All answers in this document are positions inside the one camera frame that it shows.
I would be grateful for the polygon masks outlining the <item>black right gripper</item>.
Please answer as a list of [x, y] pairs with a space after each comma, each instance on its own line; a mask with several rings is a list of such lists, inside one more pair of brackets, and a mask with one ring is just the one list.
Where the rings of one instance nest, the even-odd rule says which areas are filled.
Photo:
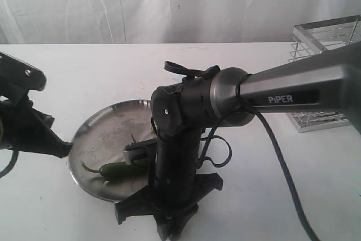
[[222, 188], [223, 179], [217, 173], [155, 178], [152, 186], [115, 204], [116, 219], [122, 224], [128, 217], [153, 216], [161, 240], [179, 240], [186, 223], [197, 213], [198, 202]]

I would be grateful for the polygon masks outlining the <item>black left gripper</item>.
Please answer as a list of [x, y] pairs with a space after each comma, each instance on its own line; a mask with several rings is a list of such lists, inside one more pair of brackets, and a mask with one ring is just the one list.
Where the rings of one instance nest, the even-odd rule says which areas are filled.
[[54, 136], [54, 121], [34, 109], [26, 94], [17, 97], [1, 88], [1, 149], [67, 157], [73, 143]]

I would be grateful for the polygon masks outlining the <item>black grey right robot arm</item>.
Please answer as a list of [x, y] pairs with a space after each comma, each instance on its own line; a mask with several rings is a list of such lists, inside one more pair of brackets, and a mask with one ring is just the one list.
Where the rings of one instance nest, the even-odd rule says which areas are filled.
[[360, 43], [254, 74], [217, 65], [201, 71], [166, 62], [164, 68], [183, 78], [152, 93], [156, 138], [127, 146], [129, 151], [147, 152], [148, 185], [116, 203], [117, 222], [151, 215], [162, 240], [179, 239], [199, 201], [223, 187], [218, 174], [196, 172], [209, 160], [206, 153], [215, 131], [244, 126], [258, 117], [271, 139], [298, 218], [309, 238], [317, 240], [264, 114], [338, 111], [360, 129]]

